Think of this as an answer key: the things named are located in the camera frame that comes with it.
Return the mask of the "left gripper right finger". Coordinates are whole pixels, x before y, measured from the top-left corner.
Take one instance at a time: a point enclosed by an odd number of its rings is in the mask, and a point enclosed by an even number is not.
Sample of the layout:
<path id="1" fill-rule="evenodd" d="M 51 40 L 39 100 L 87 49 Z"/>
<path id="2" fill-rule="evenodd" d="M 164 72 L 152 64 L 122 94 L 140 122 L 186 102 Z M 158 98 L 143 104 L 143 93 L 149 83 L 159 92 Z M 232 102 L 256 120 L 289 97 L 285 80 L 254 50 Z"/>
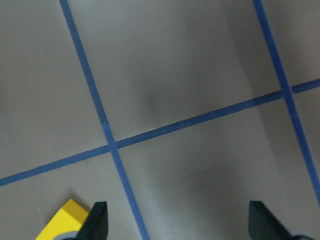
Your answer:
<path id="1" fill-rule="evenodd" d="M 288 240 L 292 237 L 264 203 L 255 200 L 249 202 L 248 232 L 252 240 Z"/>

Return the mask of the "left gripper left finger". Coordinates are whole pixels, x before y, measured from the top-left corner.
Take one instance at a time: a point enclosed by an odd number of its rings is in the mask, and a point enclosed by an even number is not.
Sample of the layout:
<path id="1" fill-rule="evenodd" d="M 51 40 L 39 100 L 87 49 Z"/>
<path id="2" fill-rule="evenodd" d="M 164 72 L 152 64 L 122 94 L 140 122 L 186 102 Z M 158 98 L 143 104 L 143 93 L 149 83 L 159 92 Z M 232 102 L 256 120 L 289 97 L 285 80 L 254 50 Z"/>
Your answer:
<path id="1" fill-rule="evenodd" d="M 77 233 L 75 240 L 106 240 L 108 233 L 107 202 L 96 202 Z"/>

